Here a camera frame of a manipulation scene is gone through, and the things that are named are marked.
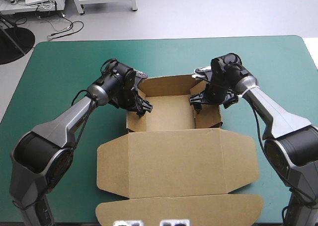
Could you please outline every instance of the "cardboard box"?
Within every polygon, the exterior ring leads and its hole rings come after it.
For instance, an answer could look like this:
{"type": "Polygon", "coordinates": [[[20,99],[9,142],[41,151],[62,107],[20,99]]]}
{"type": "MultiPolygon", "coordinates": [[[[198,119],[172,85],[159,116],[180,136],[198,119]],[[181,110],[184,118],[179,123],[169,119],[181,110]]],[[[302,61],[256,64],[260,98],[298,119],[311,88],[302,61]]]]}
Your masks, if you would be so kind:
{"type": "Polygon", "coordinates": [[[189,95],[204,84],[190,75],[150,78],[141,94],[151,114],[127,114],[124,136],[97,150],[97,186],[129,200],[96,208],[102,226],[118,220],[189,219],[191,226],[252,225],[262,209],[258,195],[229,192],[259,177],[254,140],[222,130],[218,106],[196,114],[189,95]]]}

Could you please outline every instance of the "gray floor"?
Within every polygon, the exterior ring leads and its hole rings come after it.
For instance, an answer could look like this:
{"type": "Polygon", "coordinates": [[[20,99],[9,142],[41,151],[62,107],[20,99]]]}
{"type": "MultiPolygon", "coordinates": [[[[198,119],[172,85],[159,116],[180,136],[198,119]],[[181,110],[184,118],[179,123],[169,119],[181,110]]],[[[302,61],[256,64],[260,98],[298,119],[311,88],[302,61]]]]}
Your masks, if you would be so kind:
{"type": "MultiPolygon", "coordinates": [[[[84,29],[60,39],[120,40],[299,35],[318,37],[318,0],[137,0],[138,11],[129,2],[92,4],[79,15],[73,0],[65,13],[70,20],[82,20],[84,29]]],[[[36,42],[47,40],[52,26],[33,13],[24,27],[32,30],[36,42]]],[[[50,18],[55,28],[68,24],[50,18]]],[[[0,119],[12,97],[31,53],[0,66],[0,119]]]]}

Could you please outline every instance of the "cable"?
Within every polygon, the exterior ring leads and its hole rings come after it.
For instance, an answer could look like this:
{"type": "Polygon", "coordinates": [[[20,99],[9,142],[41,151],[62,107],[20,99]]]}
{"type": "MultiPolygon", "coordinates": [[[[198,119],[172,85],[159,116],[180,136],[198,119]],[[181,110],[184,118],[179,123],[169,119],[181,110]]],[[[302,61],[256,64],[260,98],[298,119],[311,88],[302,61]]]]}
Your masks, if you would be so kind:
{"type": "Polygon", "coordinates": [[[87,123],[87,121],[88,121],[88,118],[89,118],[89,116],[90,116],[90,112],[91,112],[91,109],[92,109],[92,107],[93,107],[93,103],[94,103],[94,102],[96,103],[96,99],[97,99],[95,96],[92,96],[92,95],[90,94],[90,92],[88,92],[86,89],[82,89],[81,91],[79,91],[79,92],[76,94],[75,98],[74,98],[73,101],[72,101],[71,106],[74,105],[75,100],[76,100],[76,99],[78,98],[78,96],[79,96],[81,93],[83,93],[83,92],[86,92],[86,93],[87,93],[87,96],[88,96],[89,98],[91,98],[91,101],[90,101],[90,103],[89,103],[89,107],[88,107],[88,110],[87,110],[87,113],[86,113],[86,116],[85,116],[85,120],[84,120],[83,125],[82,125],[82,127],[81,127],[81,129],[80,129],[78,138],[77,138],[76,143],[75,143],[75,145],[74,145],[74,147],[73,147],[73,151],[75,151],[75,149],[77,148],[77,146],[78,146],[78,144],[79,144],[81,135],[82,135],[82,133],[83,133],[83,131],[84,131],[84,128],[85,128],[86,123],[87,123]]]}
{"type": "Polygon", "coordinates": [[[64,31],[60,31],[60,32],[48,35],[48,40],[51,41],[51,40],[54,40],[54,39],[59,39],[59,38],[65,37],[65,36],[71,36],[73,34],[76,34],[76,33],[80,32],[83,28],[84,28],[84,22],[82,22],[82,21],[73,21],[73,22],[71,22],[71,28],[69,28],[68,30],[64,30],[64,31]],[[55,36],[55,35],[62,34],[64,32],[73,30],[74,23],[81,23],[82,24],[81,28],[79,30],[77,30],[77,31],[72,32],[72,33],[68,33],[68,34],[65,34],[65,35],[62,35],[62,36],[52,37],[52,36],[55,36]]]}
{"type": "Polygon", "coordinates": [[[287,206],[285,206],[285,207],[282,209],[282,219],[283,219],[283,225],[284,225],[284,226],[286,225],[285,211],[286,211],[287,209],[289,209],[289,208],[290,208],[290,206],[287,205],[287,206]]]}
{"type": "MultiPolygon", "coordinates": [[[[299,189],[298,187],[296,187],[294,184],[292,184],[284,175],[282,175],[278,170],[276,170],[275,166],[273,165],[273,163],[269,160],[266,152],[265,152],[265,149],[264,149],[264,145],[263,145],[263,142],[262,142],[262,139],[261,139],[261,136],[260,136],[260,126],[259,126],[259,121],[258,121],[258,117],[257,117],[257,113],[256,113],[256,110],[255,110],[255,107],[253,106],[252,103],[250,103],[249,101],[247,101],[252,110],[253,110],[253,114],[254,114],[254,117],[255,117],[255,120],[256,120],[256,126],[257,126],[257,136],[258,136],[258,141],[259,141],[259,144],[261,146],[261,149],[262,149],[262,152],[263,154],[265,155],[267,161],[269,162],[269,164],[272,166],[272,168],[275,170],[275,172],[287,183],[289,184],[292,188],[290,188],[289,190],[292,192],[292,193],[295,193],[295,196],[297,197],[297,199],[299,200],[299,202],[301,204],[303,204],[305,207],[311,209],[311,210],[315,210],[315,209],[318,209],[318,207],[313,207],[314,205],[316,205],[316,201],[314,198],[312,198],[311,196],[309,196],[307,193],[305,193],[303,190],[299,189]],[[299,194],[302,194],[304,196],[306,196],[308,199],[310,199],[310,202],[305,202],[304,199],[299,195],[299,194]]],[[[291,206],[286,206],[283,208],[282,210],[282,218],[283,218],[283,225],[285,225],[285,217],[284,217],[284,213],[285,211],[290,208],[291,206]]]]}

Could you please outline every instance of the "unfolded cardboard box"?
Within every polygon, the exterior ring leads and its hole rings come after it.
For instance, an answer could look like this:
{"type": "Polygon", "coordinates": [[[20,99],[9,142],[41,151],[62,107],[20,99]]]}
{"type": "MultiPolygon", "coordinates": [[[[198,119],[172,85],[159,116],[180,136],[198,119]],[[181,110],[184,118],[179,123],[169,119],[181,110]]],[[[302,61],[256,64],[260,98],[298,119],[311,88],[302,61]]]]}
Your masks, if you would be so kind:
{"type": "Polygon", "coordinates": [[[189,95],[204,83],[190,75],[149,78],[140,95],[150,114],[127,114],[130,133],[97,150],[97,185],[129,200],[96,208],[102,226],[142,220],[189,219],[191,226],[249,226],[259,217],[258,195],[228,194],[259,177],[251,137],[225,131],[218,106],[196,114],[189,95]]]}

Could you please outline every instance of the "cardboard flap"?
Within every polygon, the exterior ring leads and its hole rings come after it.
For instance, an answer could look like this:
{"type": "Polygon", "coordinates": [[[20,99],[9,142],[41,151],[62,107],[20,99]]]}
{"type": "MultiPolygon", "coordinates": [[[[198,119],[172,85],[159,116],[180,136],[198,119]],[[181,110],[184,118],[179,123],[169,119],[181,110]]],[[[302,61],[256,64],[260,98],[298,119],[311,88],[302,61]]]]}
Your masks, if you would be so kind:
{"type": "Polygon", "coordinates": [[[259,178],[254,139],[220,129],[227,192],[236,190],[259,178]]]}
{"type": "Polygon", "coordinates": [[[191,75],[161,76],[145,79],[138,88],[147,97],[188,95],[189,90],[197,83],[191,75]]]}
{"type": "MultiPolygon", "coordinates": [[[[201,81],[190,89],[191,95],[198,94],[205,89],[206,82],[201,81]]],[[[196,128],[210,128],[222,121],[220,108],[218,105],[202,104],[202,110],[198,114],[194,109],[196,128]]]]}
{"type": "Polygon", "coordinates": [[[96,216],[102,226],[113,226],[117,220],[142,220],[145,226],[159,226],[166,219],[189,219],[191,226],[251,226],[262,205],[259,195],[148,198],[99,204],[96,216]]]}
{"type": "Polygon", "coordinates": [[[97,149],[97,186],[129,197],[129,134],[102,144],[97,149]]]}
{"type": "Polygon", "coordinates": [[[226,194],[258,177],[253,139],[218,128],[129,133],[97,151],[98,187],[131,199],[226,194]]]}
{"type": "Polygon", "coordinates": [[[225,194],[219,129],[130,134],[130,199],[225,194]]]}

